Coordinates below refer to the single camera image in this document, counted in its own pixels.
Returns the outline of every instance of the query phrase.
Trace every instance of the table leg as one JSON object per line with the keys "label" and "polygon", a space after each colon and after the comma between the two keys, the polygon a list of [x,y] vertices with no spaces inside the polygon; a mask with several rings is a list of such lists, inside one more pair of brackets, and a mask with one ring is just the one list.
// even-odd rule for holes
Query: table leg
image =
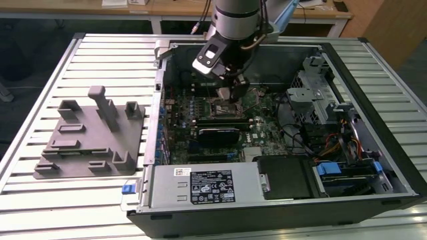
{"label": "table leg", "polygon": [[327,37],[329,38],[339,38],[342,35],[342,32],[345,30],[346,24],[347,24],[349,19],[338,19],[335,21],[335,24],[331,28],[331,31],[329,32]]}
{"label": "table leg", "polygon": [[162,34],[162,16],[150,16],[153,34]]}

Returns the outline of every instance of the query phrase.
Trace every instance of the sticker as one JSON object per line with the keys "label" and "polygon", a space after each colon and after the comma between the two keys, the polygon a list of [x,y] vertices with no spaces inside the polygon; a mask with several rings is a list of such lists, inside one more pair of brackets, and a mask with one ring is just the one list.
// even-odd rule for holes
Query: sticker
{"label": "sticker", "polygon": [[131,14],[149,14],[149,11],[129,11]]}
{"label": "sticker", "polygon": [[231,170],[194,171],[190,176],[193,204],[222,204],[237,201]]}
{"label": "sticker", "polygon": [[175,168],[174,169],[174,176],[190,176],[190,173],[193,172],[191,168]]}

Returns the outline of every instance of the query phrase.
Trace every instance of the wooden table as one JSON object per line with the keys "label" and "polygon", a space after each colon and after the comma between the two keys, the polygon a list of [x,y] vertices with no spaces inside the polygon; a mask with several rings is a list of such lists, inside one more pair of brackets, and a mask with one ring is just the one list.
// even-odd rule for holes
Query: wooden table
{"label": "wooden table", "polygon": [[[102,2],[103,0],[0,0],[0,18],[149,20],[153,32],[162,34],[162,21],[198,21],[206,1],[151,0],[149,5],[130,4],[129,8],[119,9],[103,9]],[[329,10],[297,9],[290,22],[333,25],[329,37],[339,37],[353,14],[337,11],[333,0],[329,0],[326,6]]]}

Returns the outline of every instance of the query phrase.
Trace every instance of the orange wire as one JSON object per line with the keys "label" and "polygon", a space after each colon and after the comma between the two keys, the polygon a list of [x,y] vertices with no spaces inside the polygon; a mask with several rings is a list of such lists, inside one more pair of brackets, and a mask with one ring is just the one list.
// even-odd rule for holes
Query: orange wire
{"label": "orange wire", "polygon": [[331,137],[335,136],[335,135],[338,135],[338,133],[333,133],[333,134],[330,134],[330,135],[327,136],[327,138],[326,138],[326,146],[325,146],[326,149],[329,148],[329,145],[330,145],[330,139],[331,139]]}

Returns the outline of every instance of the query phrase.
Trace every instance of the blue tab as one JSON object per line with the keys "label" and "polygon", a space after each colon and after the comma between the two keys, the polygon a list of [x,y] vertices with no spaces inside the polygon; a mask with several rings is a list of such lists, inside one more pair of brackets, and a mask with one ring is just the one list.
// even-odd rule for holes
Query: blue tab
{"label": "blue tab", "polygon": [[342,169],[337,162],[323,162],[317,166],[319,175],[341,174]]}
{"label": "blue tab", "polygon": [[326,174],[341,174],[342,173],[341,166],[337,162],[323,162],[319,165],[323,167]]}
{"label": "blue tab", "polygon": [[374,162],[374,167],[375,167],[377,173],[381,173],[383,171],[383,166],[379,161]]}
{"label": "blue tab", "polygon": [[123,185],[122,187],[122,194],[137,194],[137,184]]}
{"label": "blue tab", "polygon": [[318,173],[321,176],[326,174],[326,170],[323,169],[323,167],[321,165],[317,166],[315,168],[318,169]]}

